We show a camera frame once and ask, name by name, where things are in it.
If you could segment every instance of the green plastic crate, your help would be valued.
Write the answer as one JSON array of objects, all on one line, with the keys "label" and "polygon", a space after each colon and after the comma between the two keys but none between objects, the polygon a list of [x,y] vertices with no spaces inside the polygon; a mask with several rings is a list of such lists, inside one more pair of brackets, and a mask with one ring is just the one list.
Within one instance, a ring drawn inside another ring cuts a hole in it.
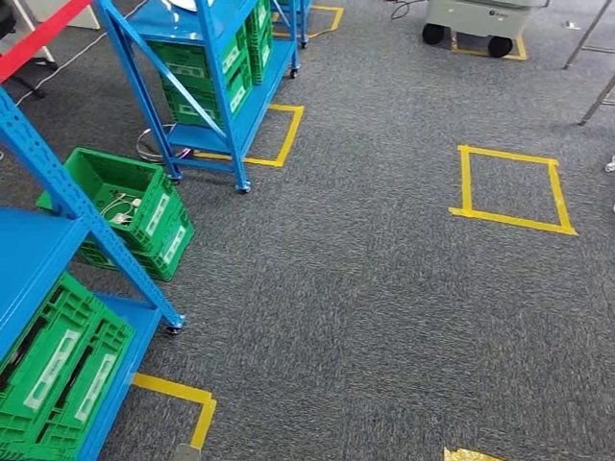
[{"label": "green plastic crate", "polygon": [[[184,86],[202,91],[214,90],[206,51],[202,46],[163,41],[150,41],[148,44]],[[227,82],[241,65],[242,56],[246,48],[246,27],[242,26],[222,54],[222,71]],[[162,84],[168,85],[164,77],[160,78]]]},{"label": "green plastic crate", "polygon": [[250,56],[250,70],[254,84],[262,83],[267,65],[270,61],[271,51],[274,47],[274,28],[269,27],[262,32],[262,36],[255,44],[249,47]]},{"label": "green plastic crate", "polygon": [[[188,214],[181,208],[165,226],[166,233],[162,245],[153,252],[132,252],[133,256],[153,279],[169,281],[177,271],[179,260],[186,250],[194,229]],[[116,267],[95,243],[84,243],[80,255],[88,263],[105,269]]]},{"label": "green plastic crate", "polygon": [[[73,151],[64,167],[98,212],[112,204],[118,194],[126,194],[125,200],[128,202],[140,200],[138,207],[116,203],[104,216],[131,250],[147,252],[159,246],[164,231],[158,231],[159,224],[181,203],[165,170],[158,165],[79,147]],[[36,206],[52,210],[47,192],[39,197]],[[111,221],[116,213],[127,212],[131,216],[130,222]]]},{"label": "green plastic crate", "polygon": [[271,26],[271,4],[270,0],[258,0],[246,20],[248,44],[252,37],[262,36],[262,32]]},{"label": "green plastic crate", "polygon": [[0,364],[0,459],[35,443],[104,306],[60,276]]},{"label": "green plastic crate", "polygon": [[60,398],[39,435],[38,444],[76,457],[100,404],[134,336],[134,330],[106,309]]},{"label": "green plastic crate", "polygon": [[[252,90],[252,71],[250,70],[249,59],[247,51],[244,52],[242,65],[227,85],[227,92],[230,112],[235,116],[239,113],[249,92]],[[202,119],[196,110],[188,104],[184,96],[177,92],[174,87],[169,85],[164,86],[165,95],[172,111],[173,120],[187,125],[206,126],[206,122]],[[198,89],[190,88],[191,94],[197,103],[200,104],[205,111],[211,116],[218,126],[224,126],[220,106],[215,93],[199,91]]]}]

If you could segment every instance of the yellow floor marking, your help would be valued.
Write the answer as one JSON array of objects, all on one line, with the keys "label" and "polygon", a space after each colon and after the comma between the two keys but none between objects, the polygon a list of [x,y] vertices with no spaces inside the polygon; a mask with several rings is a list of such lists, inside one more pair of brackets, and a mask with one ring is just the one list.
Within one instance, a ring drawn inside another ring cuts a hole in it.
[{"label": "yellow floor marking", "polygon": [[[341,16],[344,14],[344,9],[341,7],[324,7],[320,5],[312,5],[311,9],[320,10],[323,12],[335,12],[335,16],[333,16],[333,22],[331,23],[331,26],[329,29],[324,31],[314,32],[313,34],[306,34],[308,38],[316,38],[317,36],[322,36],[323,34],[336,31],[337,28],[339,27],[339,21],[341,20]],[[277,22],[278,19],[280,19],[280,17],[280,15],[278,12],[274,12],[271,14],[271,20],[274,22]],[[285,32],[274,32],[274,36],[289,37],[289,35]]]},{"label": "yellow floor marking", "polygon": [[[301,122],[301,117],[303,116],[303,111],[304,110],[304,107],[286,106],[282,104],[270,104],[268,109],[292,113],[292,119],[291,119],[290,124],[289,125],[288,132],[286,132],[286,136],[286,138],[284,138],[284,142],[282,143],[280,151],[278,152],[278,154],[274,160],[270,160],[267,158],[246,157],[244,158],[244,163],[252,163],[254,165],[261,165],[261,166],[271,166],[274,168],[282,168],[283,166],[284,166],[286,157],[288,156],[289,152],[290,152],[290,148],[292,146],[292,143],[295,141],[295,137],[297,135],[297,129],[298,128],[298,124]],[[209,152],[201,152],[201,151],[194,151],[194,153],[192,156],[196,158],[230,160],[230,156],[226,154],[213,154]]]},{"label": "yellow floor marking", "polygon": [[449,451],[443,449],[443,461],[504,461],[499,458],[494,458],[487,454],[470,451],[469,449],[456,449]]},{"label": "yellow floor marking", "polygon": [[[578,235],[570,223],[566,203],[564,201],[564,194],[561,192],[559,178],[555,167],[558,165],[555,158],[544,158],[536,156],[526,156],[523,154],[513,154],[505,151],[495,151],[492,149],[483,149],[480,147],[472,147],[466,145],[458,146],[461,156],[461,208],[450,207],[448,210],[456,216],[463,216],[465,218],[483,219],[485,221],[493,221],[501,224],[508,224],[511,226],[521,226],[524,228],[535,229],[537,231],[549,231],[556,233],[564,233],[566,235]],[[472,183],[470,173],[470,154],[505,158],[515,161],[527,161],[531,163],[539,163],[547,165],[551,181],[552,193],[555,202],[559,224],[543,223],[531,219],[517,218],[505,214],[490,213],[488,211],[478,211],[472,208]]]},{"label": "yellow floor marking", "polygon": [[[464,55],[471,56],[489,56],[488,51],[467,50],[465,48],[459,48],[459,44],[456,40],[456,36],[456,33],[451,32],[450,51],[453,53],[462,53]],[[526,61],[527,59],[527,52],[525,49],[525,43],[523,41],[523,36],[515,38],[515,44],[517,50],[516,55],[506,55],[503,58],[511,61]]]},{"label": "yellow floor marking", "polygon": [[202,404],[202,408],[199,420],[196,422],[196,427],[192,433],[192,440],[190,445],[195,449],[202,449],[203,447],[216,405],[216,401],[212,398],[211,393],[141,373],[135,373],[132,384],[136,387],[159,392],[166,396]]}]

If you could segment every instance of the shelf caster wheel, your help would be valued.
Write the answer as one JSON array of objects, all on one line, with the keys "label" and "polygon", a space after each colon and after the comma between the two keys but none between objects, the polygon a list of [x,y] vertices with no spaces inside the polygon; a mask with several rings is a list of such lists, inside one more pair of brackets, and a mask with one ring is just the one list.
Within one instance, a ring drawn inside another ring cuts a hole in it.
[{"label": "shelf caster wheel", "polygon": [[440,24],[425,24],[423,27],[423,41],[428,45],[437,45],[443,40],[443,26]]},{"label": "shelf caster wheel", "polygon": [[494,36],[489,40],[489,56],[503,58],[513,51],[513,41],[505,36]]},{"label": "shelf caster wheel", "polygon": [[615,157],[613,157],[613,159],[610,161],[610,163],[607,163],[604,167],[604,171],[606,171],[607,173],[613,173],[613,171],[615,171]]},{"label": "shelf caster wheel", "polygon": [[177,336],[181,328],[179,327],[167,327],[167,334],[169,336]]}]

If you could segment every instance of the yellow tape square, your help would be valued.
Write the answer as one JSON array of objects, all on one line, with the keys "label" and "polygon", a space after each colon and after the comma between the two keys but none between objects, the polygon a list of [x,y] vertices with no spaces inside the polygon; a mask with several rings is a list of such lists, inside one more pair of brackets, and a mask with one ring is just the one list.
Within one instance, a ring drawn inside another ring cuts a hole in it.
[{"label": "yellow tape square", "polygon": [[[292,146],[292,143],[295,141],[295,137],[297,135],[297,129],[298,128],[298,124],[301,122],[301,117],[303,116],[303,110],[304,109],[304,107],[286,106],[282,104],[270,104],[268,109],[291,112],[292,114],[292,118],[290,121],[290,125],[289,125],[288,132],[286,132],[286,136],[286,138],[284,138],[284,142],[282,143],[280,151],[278,152],[276,158],[273,160],[268,158],[246,157],[244,158],[244,163],[272,166],[274,168],[282,168],[283,166],[284,166],[284,163],[286,161],[286,157],[288,156],[289,152],[290,152],[290,148]],[[201,151],[194,151],[192,154],[192,156],[195,158],[213,158],[216,160],[230,160],[230,156],[225,154],[212,154],[209,152],[201,152]]]},{"label": "yellow tape square", "polygon": [[[523,36],[515,38],[515,49],[516,54],[509,54],[503,58],[511,61],[525,61],[527,59],[527,52],[525,50],[525,43],[523,41]],[[454,31],[450,31],[450,51],[453,53],[462,53],[464,55],[489,57],[489,52],[487,51],[459,48],[459,44],[457,40],[457,33]]]},{"label": "yellow tape square", "polygon": [[[536,229],[539,231],[549,231],[564,233],[567,235],[578,235],[570,223],[568,211],[564,201],[561,186],[559,183],[557,170],[558,161],[555,158],[544,158],[535,156],[526,156],[522,154],[513,154],[511,152],[495,151],[491,149],[482,149],[480,147],[471,147],[461,145],[458,147],[461,156],[461,208],[449,208],[449,211],[456,216],[464,216],[466,218],[477,218],[486,221],[493,221],[502,224],[510,224],[512,226],[521,226],[524,228]],[[542,163],[547,166],[551,181],[552,192],[555,202],[559,224],[543,223],[541,221],[533,221],[531,219],[516,218],[505,214],[490,213],[487,211],[477,211],[472,208],[472,179],[470,174],[470,154],[479,156],[488,156],[496,158],[505,158],[515,161],[529,161],[531,163]]]},{"label": "yellow tape square", "polygon": [[196,421],[196,427],[195,427],[192,433],[192,440],[190,441],[190,446],[193,449],[200,450],[203,447],[217,403],[212,398],[211,393],[207,391],[184,386],[184,384],[177,382],[167,381],[166,379],[161,379],[159,377],[143,375],[141,373],[135,373],[133,377],[132,385],[175,397],[176,399],[193,401],[202,405],[201,413]]},{"label": "yellow tape square", "polygon": [[[344,14],[344,9],[341,7],[324,7],[320,5],[312,5],[311,10],[318,10],[321,12],[333,12],[334,16],[333,20],[331,23],[331,26],[329,26],[329,29],[326,29],[324,31],[314,32],[312,34],[306,34],[308,38],[314,38],[317,36],[322,36],[323,34],[326,34],[328,32],[336,31],[337,28],[339,27],[339,21],[341,20],[342,14]],[[271,20],[274,22],[278,22],[278,19],[280,18],[280,14],[279,12],[273,12],[271,14]],[[289,37],[289,35],[285,32],[274,32],[274,36]]]}]

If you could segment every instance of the crate label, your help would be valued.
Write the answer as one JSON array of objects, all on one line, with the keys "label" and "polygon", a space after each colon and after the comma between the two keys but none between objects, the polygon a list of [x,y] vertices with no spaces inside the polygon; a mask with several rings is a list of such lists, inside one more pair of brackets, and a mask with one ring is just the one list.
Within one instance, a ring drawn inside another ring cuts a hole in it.
[{"label": "crate label", "polygon": [[237,48],[237,45],[233,47],[233,51],[231,51],[228,56],[226,57],[224,62],[222,63],[222,73],[226,74],[226,72],[230,68],[233,63],[237,60],[240,57],[240,49]]},{"label": "crate label", "polygon": [[162,194],[160,197],[160,200],[158,202],[158,206],[156,208],[156,211],[153,212],[152,215],[152,219],[150,220],[150,224],[147,225],[146,228],[145,233],[150,235],[154,235],[156,232],[156,228],[158,227],[158,224],[160,222],[160,219],[165,214],[165,210],[167,209],[167,205],[169,204],[169,196],[167,194]]},{"label": "crate label", "polygon": [[262,49],[262,65],[263,66],[267,64],[267,61],[269,59],[269,53],[270,53],[270,51],[269,50],[269,43],[267,43],[266,45],[264,45],[264,48]]},{"label": "crate label", "polygon": [[237,106],[239,106],[242,102],[245,94],[246,88],[243,85],[242,85],[242,87],[237,91],[237,94],[236,94],[235,97],[233,98],[233,101],[230,101],[230,111],[234,112],[237,108]]},{"label": "crate label", "polygon": [[111,370],[113,370],[113,365],[116,364],[116,358],[117,357],[116,355],[112,355],[110,353],[106,353],[102,358],[102,362],[98,367],[98,370],[94,375],[94,378],[92,379],[90,387],[88,388],[88,392],[85,393],[85,397],[82,400],[82,404],[79,405],[77,413],[75,413],[76,420],[81,421],[82,423],[85,423],[88,420],[88,417],[90,416],[92,408],[94,408],[94,403],[96,403],[96,400],[98,398],[100,391],[102,391],[102,387],[107,381],[107,378],[109,377]]},{"label": "crate label", "polygon": [[259,29],[261,27],[262,27],[262,24],[263,24],[263,22],[264,22],[264,19],[266,17],[267,17],[267,9],[264,7],[264,5],[261,4],[261,7],[258,8],[258,28]]},{"label": "crate label", "polygon": [[186,75],[188,77],[196,77],[198,79],[205,79],[206,72],[199,67],[192,67],[190,65],[179,65],[173,64],[172,62],[165,62],[167,67],[175,75]]},{"label": "crate label", "polygon": [[67,329],[64,332],[62,339],[60,340],[56,350],[51,355],[51,358],[47,363],[47,366],[39,376],[39,379],[34,384],[34,387],[29,391],[29,394],[23,400],[23,405],[32,408],[34,411],[39,409],[43,400],[47,397],[49,389],[55,382],[60,370],[63,364],[70,356],[70,353],[77,345],[77,340],[82,336],[78,331]]},{"label": "crate label", "polygon": [[177,250],[179,248],[179,245],[184,240],[184,235],[186,235],[186,228],[184,226],[180,226],[179,230],[175,235],[174,240],[172,241],[172,245],[165,253],[165,256],[162,258],[165,261],[165,264],[168,264],[172,261],[173,257]]}]

